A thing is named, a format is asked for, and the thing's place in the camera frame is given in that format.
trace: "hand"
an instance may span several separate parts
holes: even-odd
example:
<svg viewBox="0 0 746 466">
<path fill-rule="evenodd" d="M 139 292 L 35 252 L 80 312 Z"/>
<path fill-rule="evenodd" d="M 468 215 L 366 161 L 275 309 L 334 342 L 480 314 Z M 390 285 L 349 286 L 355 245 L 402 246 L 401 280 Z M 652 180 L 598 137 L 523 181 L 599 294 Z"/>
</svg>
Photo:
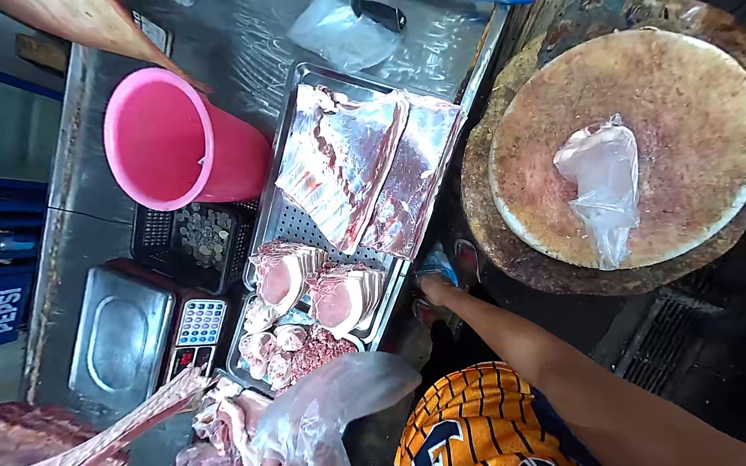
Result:
<svg viewBox="0 0 746 466">
<path fill-rule="evenodd" d="M 425 298 L 434 306 L 444 306 L 448 296 L 458 289 L 440 274 L 425 274 L 420 277 L 420 288 Z"/>
</svg>

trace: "clear plastic bag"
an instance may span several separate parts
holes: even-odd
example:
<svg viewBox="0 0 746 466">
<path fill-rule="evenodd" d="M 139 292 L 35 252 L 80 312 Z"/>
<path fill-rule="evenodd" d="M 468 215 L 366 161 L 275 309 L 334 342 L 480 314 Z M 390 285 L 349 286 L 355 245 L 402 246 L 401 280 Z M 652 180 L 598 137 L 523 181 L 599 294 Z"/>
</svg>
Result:
<svg viewBox="0 0 746 466">
<path fill-rule="evenodd" d="M 282 460 L 285 466 L 350 466 L 341 443 L 347 423 L 394 405 L 421 380 L 393 354 L 338 357 L 269 405 L 252 447 L 259 459 Z"/>
<path fill-rule="evenodd" d="M 354 73 L 390 57 L 399 34 L 356 16 L 342 0 L 313 0 L 289 29 L 296 45 L 316 52 L 338 70 Z"/>
<path fill-rule="evenodd" d="M 578 185 L 569 208 L 586 226 L 600 270 L 615 270 L 629 255 L 629 229 L 637 228 L 637 143 L 616 113 L 569 137 L 554 165 Z"/>
</svg>

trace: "scale keypad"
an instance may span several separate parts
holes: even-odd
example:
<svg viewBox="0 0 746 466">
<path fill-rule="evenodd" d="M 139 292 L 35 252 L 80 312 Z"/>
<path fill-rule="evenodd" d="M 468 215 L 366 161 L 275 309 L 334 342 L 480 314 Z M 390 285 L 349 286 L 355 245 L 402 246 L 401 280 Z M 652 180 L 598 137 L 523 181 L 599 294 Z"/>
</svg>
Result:
<svg viewBox="0 0 746 466">
<path fill-rule="evenodd" d="M 190 299 L 183 304 L 177 327 L 178 346 L 214 345 L 221 335 L 226 302 L 219 299 Z"/>
</svg>

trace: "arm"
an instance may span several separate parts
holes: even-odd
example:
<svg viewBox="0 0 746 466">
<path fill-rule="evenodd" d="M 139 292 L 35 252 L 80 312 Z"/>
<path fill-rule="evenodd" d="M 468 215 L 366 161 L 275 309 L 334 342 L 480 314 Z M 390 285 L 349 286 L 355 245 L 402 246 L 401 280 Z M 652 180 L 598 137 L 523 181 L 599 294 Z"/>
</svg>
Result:
<svg viewBox="0 0 746 466">
<path fill-rule="evenodd" d="M 604 466 L 746 464 L 746 444 L 614 376 L 543 328 L 435 274 L 420 284 L 429 301 L 456 312 L 542 391 Z"/>
</svg>

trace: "digital scale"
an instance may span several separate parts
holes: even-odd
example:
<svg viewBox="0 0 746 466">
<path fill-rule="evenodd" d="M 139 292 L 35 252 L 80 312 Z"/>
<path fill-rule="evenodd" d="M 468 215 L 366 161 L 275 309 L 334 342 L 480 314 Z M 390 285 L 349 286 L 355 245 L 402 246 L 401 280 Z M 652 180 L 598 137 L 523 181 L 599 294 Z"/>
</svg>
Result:
<svg viewBox="0 0 746 466">
<path fill-rule="evenodd" d="M 209 375 L 226 310 L 226 302 L 222 299 L 189 299 L 183 303 L 168 365 L 171 369 L 163 383 L 190 364 L 197 367 L 209 363 L 205 373 Z"/>
<path fill-rule="evenodd" d="M 124 415 L 190 364 L 208 376 L 228 308 L 130 259 L 93 267 L 68 387 Z"/>
</svg>

